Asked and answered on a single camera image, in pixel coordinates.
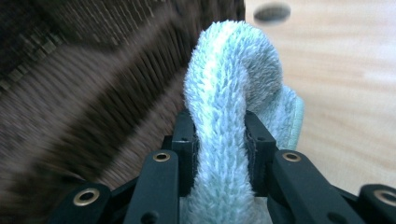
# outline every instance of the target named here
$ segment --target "light blue towel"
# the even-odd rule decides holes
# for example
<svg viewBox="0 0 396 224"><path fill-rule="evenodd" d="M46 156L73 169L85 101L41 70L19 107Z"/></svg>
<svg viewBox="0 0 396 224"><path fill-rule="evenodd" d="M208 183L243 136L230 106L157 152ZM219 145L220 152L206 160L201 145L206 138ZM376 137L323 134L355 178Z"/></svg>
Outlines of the light blue towel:
<svg viewBox="0 0 396 224"><path fill-rule="evenodd" d="M181 223L269 223L264 198L249 184L244 116L254 112L279 148L295 149L304 113L303 101L282 84L276 50L245 22L213 23L192 54L185 96L200 149Z"/></svg>

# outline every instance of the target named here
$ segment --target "black plastic part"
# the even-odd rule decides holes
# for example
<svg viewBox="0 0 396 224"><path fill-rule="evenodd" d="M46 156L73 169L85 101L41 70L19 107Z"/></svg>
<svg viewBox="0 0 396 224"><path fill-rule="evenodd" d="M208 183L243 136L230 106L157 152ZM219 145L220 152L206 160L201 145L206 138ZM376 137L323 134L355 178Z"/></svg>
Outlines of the black plastic part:
<svg viewBox="0 0 396 224"><path fill-rule="evenodd" d="M279 150L274 157L273 173L294 223L364 223L304 154Z"/></svg>
<svg viewBox="0 0 396 224"><path fill-rule="evenodd" d="M336 186L334 186L334 188L337 189L338 193L344 198L344 200L349 204L349 206L353 208L353 210L355 210L355 212L357 212L358 215L361 216L361 211L359 210L358 207L358 196L353 195L343 189L339 189Z"/></svg>
<svg viewBox="0 0 396 224"><path fill-rule="evenodd" d="M179 157L179 190L180 197L191 192L194 178L197 173L198 140L195 137L195 128L188 110L177 115L177 121L172 139L172 150Z"/></svg>
<svg viewBox="0 0 396 224"><path fill-rule="evenodd" d="M274 177L273 166L267 166L265 172L268 173L268 178L265 182L268 188L268 198L272 198L277 203L281 204L283 207L288 208L290 210L289 204L286 201L285 196L283 195L282 189L276 182L276 178Z"/></svg>
<svg viewBox="0 0 396 224"><path fill-rule="evenodd" d="M290 224L294 223L293 213L287 206L278 203L271 196L267 199L268 212L273 224Z"/></svg>
<svg viewBox="0 0 396 224"><path fill-rule="evenodd" d="M358 209L367 223L396 224L396 189L385 185L365 185Z"/></svg>
<svg viewBox="0 0 396 224"><path fill-rule="evenodd" d="M147 155L123 223L178 223L175 152L160 150Z"/></svg>
<svg viewBox="0 0 396 224"><path fill-rule="evenodd" d="M74 204L75 197L85 189L99 190L99 197L93 202L85 206L76 206ZM51 224L96 224L109 223L112 215L110 207L110 189L101 184L89 183L76 188L69 193L58 208L49 218Z"/></svg>
<svg viewBox="0 0 396 224"><path fill-rule="evenodd" d="M271 166L277 152L276 140L259 118L250 111L245 115L245 126L250 184L256 197L265 197L268 195L265 183L269 181L266 166Z"/></svg>
<svg viewBox="0 0 396 224"><path fill-rule="evenodd" d="M163 145L161 146L161 149L172 150L172 139L173 139L172 135L166 135L163 138Z"/></svg>
<svg viewBox="0 0 396 224"><path fill-rule="evenodd" d="M110 223L122 223L128 210L129 202L134 194L138 178L135 178L126 184L111 191L111 205L113 216Z"/></svg>

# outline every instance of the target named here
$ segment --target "woven fabric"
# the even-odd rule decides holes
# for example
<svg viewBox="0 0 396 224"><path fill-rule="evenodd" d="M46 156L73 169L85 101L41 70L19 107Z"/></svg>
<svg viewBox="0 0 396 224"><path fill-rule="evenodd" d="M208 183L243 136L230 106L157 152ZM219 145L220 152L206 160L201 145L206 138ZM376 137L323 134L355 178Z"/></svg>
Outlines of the woven fabric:
<svg viewBox="0 0 396 224"><path fill-rule="evenodd" d="M78 179L115 188L138 175L172 132L201 30L243 10L199 4L161 5L113 50L62 44L2 95L0 223L45 222Z"/></svg>
<svg viewBox="0 0 396 224"><path fill-rule="evenodd" d="M163 0L36 0L61 27L69 39L100 45L118 46L143 26L158 20L156 10Z"/></svg>
<svg viewBox="0 0 396 224"><path fill-rule="evenodd" d="M63 42L29 1L0 1L0 95Z"/></svg>

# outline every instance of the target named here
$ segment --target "fluffy towel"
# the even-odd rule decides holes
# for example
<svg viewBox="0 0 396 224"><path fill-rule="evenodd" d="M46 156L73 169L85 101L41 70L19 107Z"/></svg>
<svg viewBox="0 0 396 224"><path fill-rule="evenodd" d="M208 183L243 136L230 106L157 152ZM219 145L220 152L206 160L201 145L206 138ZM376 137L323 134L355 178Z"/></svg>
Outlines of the fluffy towel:
<svg viewBox="0 0 396 224"><path fill-rule="evenodd" d="M295 149L304 111L282 84L276 50L244 22L213 23L201 33L184 87L200 151L181 223L268 223L265 200L249 184L244 116L254 112L279 148Z"/></svg>

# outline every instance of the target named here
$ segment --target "wood grain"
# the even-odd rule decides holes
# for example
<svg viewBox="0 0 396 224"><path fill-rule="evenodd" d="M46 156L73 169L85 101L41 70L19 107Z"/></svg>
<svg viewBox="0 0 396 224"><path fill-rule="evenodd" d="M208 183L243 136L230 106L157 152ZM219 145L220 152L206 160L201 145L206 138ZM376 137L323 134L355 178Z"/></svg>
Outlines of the wood grain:
<svg viewBox="0 0 396 224"><path fill-rule="evenodd" d="M279 51L285 83L305 101L298 150L335 186L396 188L396 3L290 0L288 20L247 21Z"/></svg>

